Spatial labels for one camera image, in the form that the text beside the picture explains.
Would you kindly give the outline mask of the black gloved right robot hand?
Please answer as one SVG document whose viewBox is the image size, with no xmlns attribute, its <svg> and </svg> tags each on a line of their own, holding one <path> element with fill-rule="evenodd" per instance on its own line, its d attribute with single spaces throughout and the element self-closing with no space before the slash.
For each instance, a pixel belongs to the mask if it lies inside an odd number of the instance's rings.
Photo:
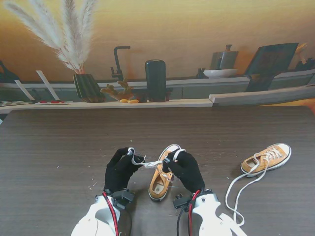
<svg viewBox="0 0 315 236">
<path fill-rule="evenodd" d="M 163 160 L 162 171 L 172 172 L 191 193 L 205 188 L 196 159 L 184 149 L 169 153 Z"/>
</svg>

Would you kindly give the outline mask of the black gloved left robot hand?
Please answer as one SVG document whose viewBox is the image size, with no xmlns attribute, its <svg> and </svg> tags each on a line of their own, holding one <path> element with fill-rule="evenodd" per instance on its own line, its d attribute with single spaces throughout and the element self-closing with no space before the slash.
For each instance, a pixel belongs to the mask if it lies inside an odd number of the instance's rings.
<svg viewBox="0 0 315 236">
<path fill-rule="evenodd" d="M 105 184 L 103 191 L 112 194 L 121 191 L 128 186 L 131 176 L 140 168 L 136 163 L 144 163 L 145 158 L 134 154 L 128 154 L 132 149 L 129 147 L 118 149 L 106 166 Z"/>
</svg>

